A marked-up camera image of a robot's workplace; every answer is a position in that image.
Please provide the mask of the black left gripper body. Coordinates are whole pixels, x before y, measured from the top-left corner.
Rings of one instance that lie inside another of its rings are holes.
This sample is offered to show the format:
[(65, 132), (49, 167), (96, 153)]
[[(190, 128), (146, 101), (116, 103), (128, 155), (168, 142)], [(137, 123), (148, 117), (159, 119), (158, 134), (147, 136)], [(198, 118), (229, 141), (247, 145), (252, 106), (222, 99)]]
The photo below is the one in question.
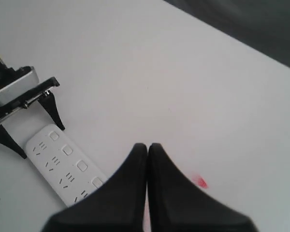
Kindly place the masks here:
[(41, 82), (33, 66), (15, 70), (0, 58), (0, 123), (21, 109), (28, 109), (44, 92), (59, 86), (55, 77)]

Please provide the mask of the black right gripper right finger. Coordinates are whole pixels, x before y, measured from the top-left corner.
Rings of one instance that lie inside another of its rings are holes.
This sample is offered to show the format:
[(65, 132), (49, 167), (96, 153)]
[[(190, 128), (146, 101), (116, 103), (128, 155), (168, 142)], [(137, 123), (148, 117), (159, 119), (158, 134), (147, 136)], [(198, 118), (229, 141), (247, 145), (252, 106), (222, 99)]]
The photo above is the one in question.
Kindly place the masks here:
[(176, 167), (161, 144), (148, 151), (147, 192), (153, 232), (254, 232), (246, 215), (210, 197)]

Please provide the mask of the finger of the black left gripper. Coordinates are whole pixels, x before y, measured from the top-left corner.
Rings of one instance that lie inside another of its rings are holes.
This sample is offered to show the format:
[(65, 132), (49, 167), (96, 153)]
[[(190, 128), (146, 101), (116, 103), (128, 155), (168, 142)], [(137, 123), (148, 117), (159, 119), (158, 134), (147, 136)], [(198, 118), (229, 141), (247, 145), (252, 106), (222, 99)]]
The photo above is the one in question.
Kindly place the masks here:
[(53, 122), (63, 131), (65, 126), (63, 125), (61, 118), (58, 113), (55, 96), (52, 92), (44, 92), (38, 102), (43, 107), (43, 109), (49, 114)]
[(24, 150), (16, 143), (16, 141), (10, 136), (8, 131), (0, 124), (0, 144), (13, 150), (23, 159), (27, 158)]

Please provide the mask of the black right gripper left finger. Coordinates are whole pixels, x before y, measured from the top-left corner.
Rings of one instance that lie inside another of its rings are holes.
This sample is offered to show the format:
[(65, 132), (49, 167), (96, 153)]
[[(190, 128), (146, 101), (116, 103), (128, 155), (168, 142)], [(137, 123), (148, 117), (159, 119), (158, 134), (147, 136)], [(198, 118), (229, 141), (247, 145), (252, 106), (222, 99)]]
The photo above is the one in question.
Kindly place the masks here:
[(54, 214), (48, 232), (141, 232), (147, 147), (136, 143), (119, 169), (94, 193)]

